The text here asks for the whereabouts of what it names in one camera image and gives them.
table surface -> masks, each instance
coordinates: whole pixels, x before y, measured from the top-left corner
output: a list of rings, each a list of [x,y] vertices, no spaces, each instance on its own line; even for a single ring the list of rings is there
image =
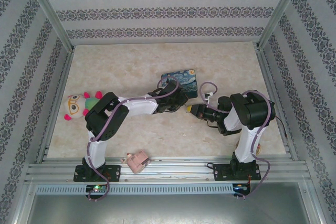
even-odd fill
[[[156,89],[161,74],[194,69],[198,87],[212,81],[223,95],[267,90],[252,42],[127,44],[77,46],[63,100],[71,94],[97,90],[121,97],[137,97]],[[204,91],[213,91],[204,86]],[[201,103],[200,97],[187,105]],[[88,132],[84,117],[64,120],[62,105],[52,135],[48,158],[84,157]],[[126,118],[109,140],[106,156],[123,157],[145,150],[155,157],[204,157],[231,155],[240,134],[222,136],[181,107],[175,113]],[[276,120],[260,139],[260,154],[284,154],[285,148]]]

black bracket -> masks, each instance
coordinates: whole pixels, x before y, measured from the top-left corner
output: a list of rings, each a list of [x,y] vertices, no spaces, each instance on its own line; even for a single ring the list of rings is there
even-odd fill
[[[259,165],[256,161],[239,163],[235,153],[229,164],[207,164],[207,167],[214,170],[215,181],[245,181],[261,180]]]
[[[247,169],[244,171],[233,173],[231,164],[215,164],[213,166],[215,181],[245,181],[248,180],[248,176],[251,176],[251,180],[261,180],[259,165],[255,164],[253,169]]]
[[[74,174],[74,182],[105,182],[94,170],[86,163],[85,158],[82,160],[83,165],[77,165]],[[109,182],[119,182],[120,165],[102,165],[98,169]]]

plush doll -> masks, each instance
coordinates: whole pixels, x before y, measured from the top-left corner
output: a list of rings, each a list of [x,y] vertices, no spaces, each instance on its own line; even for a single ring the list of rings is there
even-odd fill
[[[68,96],[64,103],[66,110],[64,119],[70,121],[72,118],[85,116],[102,97],[101,91],[97,91],[95,97],[90,97],[88,92]]]

pink toy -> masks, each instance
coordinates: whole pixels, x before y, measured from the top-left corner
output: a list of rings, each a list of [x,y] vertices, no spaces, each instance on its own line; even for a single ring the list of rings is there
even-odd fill
[[[64,103],[66,110],[64,119],[70,121],[72,118],[85,116],[102,97],[103,94],[101,91],[97,91],[94,97],[90,97],[88,92],[68,96],[68,99]]]
[[[122,158],[120,161],[122,164],[127,164],[133,173],[140,173],[151,162],[143,150],[136,154],[127,153],[127,158]]]

striped wall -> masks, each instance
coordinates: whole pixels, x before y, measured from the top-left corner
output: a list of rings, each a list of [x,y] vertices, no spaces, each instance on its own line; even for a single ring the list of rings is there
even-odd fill
[[[257,42],[279,0],[50,0],[74,45]]]
[[[0,0],[0,223],[36,160],[67,54],[37,0]]]
[[[264,48],[328,223],[336,223],[335,0],[291,0]]]

